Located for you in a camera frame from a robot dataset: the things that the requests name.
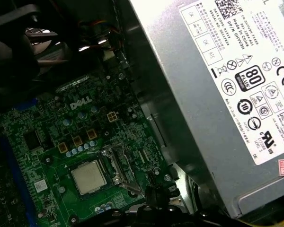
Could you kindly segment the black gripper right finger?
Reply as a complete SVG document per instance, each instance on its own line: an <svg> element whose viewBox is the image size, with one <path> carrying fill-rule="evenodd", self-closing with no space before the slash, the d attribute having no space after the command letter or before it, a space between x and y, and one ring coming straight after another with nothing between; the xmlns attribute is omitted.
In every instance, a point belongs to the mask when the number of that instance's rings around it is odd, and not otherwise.
<svg viewBox="0 0 284 227"><path fill-rule="evenodd" d="M156 227L210 227L194 214L183 212L176 205L170 205L170 197L165 189L154 189L154 225Z"/></svg>

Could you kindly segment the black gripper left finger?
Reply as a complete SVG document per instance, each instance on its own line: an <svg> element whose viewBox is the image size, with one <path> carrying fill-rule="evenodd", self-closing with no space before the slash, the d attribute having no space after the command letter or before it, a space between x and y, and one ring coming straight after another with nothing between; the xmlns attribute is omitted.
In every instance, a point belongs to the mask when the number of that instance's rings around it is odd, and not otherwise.
<svg viewBox="0 0 284 227"><path fill-rule="evenodd" d="M146 202L137 206L136 211L120 209L106 210L79 223L80 227L153 227L154 226L154 188L148 186Z"/></svg>

